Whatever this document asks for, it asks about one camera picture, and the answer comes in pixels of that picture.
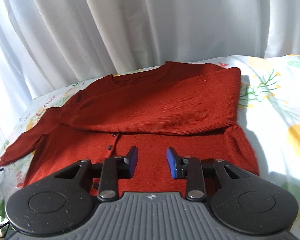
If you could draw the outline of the white curtain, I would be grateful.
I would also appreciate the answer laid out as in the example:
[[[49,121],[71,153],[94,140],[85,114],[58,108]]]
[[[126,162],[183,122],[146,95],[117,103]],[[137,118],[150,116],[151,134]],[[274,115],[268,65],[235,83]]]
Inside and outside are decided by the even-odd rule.
[[[72,83],[229,55],[300,54],[300,0],[0,0],[0,141]]]

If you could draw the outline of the red knitted cardigan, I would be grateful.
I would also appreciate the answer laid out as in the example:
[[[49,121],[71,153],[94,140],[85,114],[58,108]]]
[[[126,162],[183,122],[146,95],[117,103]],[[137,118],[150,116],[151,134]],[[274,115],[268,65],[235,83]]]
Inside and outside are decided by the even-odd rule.
[[[33,154],[24,185],[74,162],[100,163],[138,148],[132,180],[124,191],[183,191],[173,181],[166,152],[223,159],[258,173],[253,149],[237,124],[241,71],[214,64],[166,62],[157,69],[105,76],[61,107],[48,108],[38,123],[10,145],[0,166]]]

